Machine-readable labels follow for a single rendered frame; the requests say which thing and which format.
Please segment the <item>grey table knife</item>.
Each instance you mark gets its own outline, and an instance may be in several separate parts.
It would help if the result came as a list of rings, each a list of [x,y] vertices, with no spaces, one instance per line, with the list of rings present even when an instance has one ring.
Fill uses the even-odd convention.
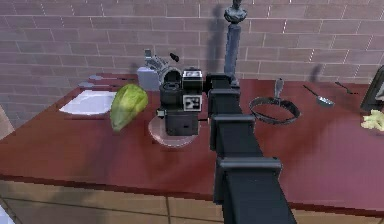
[[[112,87],[110,85],[105,85],[105,84],[95,84],[91,82],[81,82],[78,84],[79,87],[82,88],[96,88],[96,87]]]
[[[89,76],[91,80],[128,80],[127,78],[119,78],[119,77],[103,77],[100,75],[91,75]]]

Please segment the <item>black round pan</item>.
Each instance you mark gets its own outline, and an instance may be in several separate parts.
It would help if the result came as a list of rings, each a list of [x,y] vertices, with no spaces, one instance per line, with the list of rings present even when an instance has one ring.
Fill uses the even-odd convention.
[[[296,121],[301,112],[291,101],[281,97],[284,80],[278,78],[271,97],[256,97],[249,103],[252,115],[258,120],[271,125],[288,125]]]

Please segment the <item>white box appliance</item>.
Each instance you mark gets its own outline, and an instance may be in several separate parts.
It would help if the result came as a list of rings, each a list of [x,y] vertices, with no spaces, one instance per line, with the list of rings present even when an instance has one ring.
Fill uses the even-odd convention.
[[[137,70],[139,85],[146,91],[159,90],[159,76],[155,70],[147,67],[139,67]]]

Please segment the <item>red topped wooden counter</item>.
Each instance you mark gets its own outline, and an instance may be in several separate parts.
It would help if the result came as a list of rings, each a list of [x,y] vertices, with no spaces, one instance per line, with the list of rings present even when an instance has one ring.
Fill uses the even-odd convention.
[[[325,107],[304,88],[335,103]],[[265,156],[278,157],[280,183],[295,209],[384,217],[384,133],[361,127],[360,102],[333,83],[288,81],[282,96],[301,116],[289,125],[257,123]],[[202,124],[189,145],[158,144],[147,125],[159,106],[152,92],[145,111],[121,132],[108,116],[60,112],[58,103],[0,141],[0,180],[168,195],[200,200],[213,196],[215,154]]]

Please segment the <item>grey spoon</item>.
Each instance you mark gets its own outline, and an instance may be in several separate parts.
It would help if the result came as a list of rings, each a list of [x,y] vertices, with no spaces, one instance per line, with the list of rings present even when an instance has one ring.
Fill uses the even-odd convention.
[[[313,90],[311,90],[309,87],[307,87],[306,85],[304,85],[304,88],[306,88],[308,91],[310,91],[313,95],[316,96],[316,102],[319,104],[319,105],[322,105],[322,106],[325,106],[325,107],[333,107],[335,105],[335,103],[325,97],[322,97],[320,95],[318,95],[317,93],[315,93]]]

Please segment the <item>yellow food lump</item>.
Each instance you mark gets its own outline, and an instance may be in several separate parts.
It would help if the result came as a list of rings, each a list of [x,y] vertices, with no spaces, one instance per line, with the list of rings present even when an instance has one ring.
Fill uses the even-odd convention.
[[[384,132],[384,113],[379,110],[371,110],[371,114],[363,117],[361,127],[365,129],[377,129]]]

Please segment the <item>green lettuce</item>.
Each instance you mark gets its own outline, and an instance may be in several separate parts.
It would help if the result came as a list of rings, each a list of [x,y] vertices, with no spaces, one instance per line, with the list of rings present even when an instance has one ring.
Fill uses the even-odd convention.
[[[148,94],[136,84],[120,88],[111,104],[110,121],[115,132],[121,131],[148,105]]]

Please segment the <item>white plate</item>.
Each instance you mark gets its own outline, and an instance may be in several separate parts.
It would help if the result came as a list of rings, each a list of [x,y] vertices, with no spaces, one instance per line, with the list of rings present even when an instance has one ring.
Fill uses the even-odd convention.
[[[84,90],[66,105],[60,108],[61,112],[72,115],[100,115],[111,109],[116,93],[110,91]]]

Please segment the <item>black fork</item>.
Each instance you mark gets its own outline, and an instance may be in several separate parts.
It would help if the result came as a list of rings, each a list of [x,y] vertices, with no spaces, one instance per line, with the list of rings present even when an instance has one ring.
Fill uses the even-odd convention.
[[[351,94],[351,95],[358,95],[359,94],[358,92],[351,91],[348,87],[344,86],[343,84],[341,84],[338,81],[336,81],[335,84],[340,86],[340,87],[342,87],[342,88],[344,88],[346,90],[346,93],[348,93],[348,94]]]

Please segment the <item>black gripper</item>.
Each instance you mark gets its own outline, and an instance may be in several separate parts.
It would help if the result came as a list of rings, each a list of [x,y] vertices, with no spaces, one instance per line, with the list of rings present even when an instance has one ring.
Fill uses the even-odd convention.
[[[179,62],[174,53],[170,58]],[[158,74],[165,74],[160,90],[160,107],[157,116],[165,121],[169,136],[193,136],[198,134],[198,113],[200,112],[200,71],[184,70],[169,66],[164,59],[153,55],[150,49],[144,50],[145,66]]]

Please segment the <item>dark framed laptop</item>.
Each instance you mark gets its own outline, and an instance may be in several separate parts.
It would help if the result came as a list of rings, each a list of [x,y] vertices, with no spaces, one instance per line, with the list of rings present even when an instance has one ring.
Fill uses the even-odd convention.
[[[384,101],[378,100],[377,95],[384,84],[384,65],[382,65],[376,72],[368,90],[361,102],[360,108],[363,111],[370,112],[374,110],[382,110],[384,108]]]

